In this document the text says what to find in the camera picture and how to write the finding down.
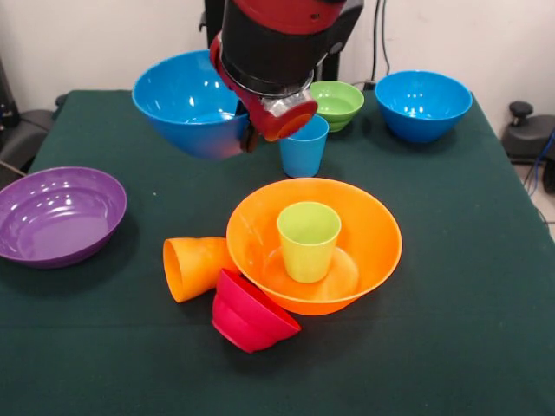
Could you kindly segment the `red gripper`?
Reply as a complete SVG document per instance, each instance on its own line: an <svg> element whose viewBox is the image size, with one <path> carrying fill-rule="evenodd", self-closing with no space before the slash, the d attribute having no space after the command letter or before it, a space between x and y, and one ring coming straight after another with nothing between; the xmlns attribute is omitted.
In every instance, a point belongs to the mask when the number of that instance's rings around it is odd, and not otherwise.
<svg viewBox="0 0 555 416"><path fill-rule="evenodd" d="M310 94L313 71L301 87L285 90L286 94L262 94L243 86L229 74L224 64L221 34L212 40L209 50L216 72L238 97L236 115L248 116L240 138L240 148L244 153L252 153L260 137L274 142L291 136L316 113L317 103Z"/></svg>

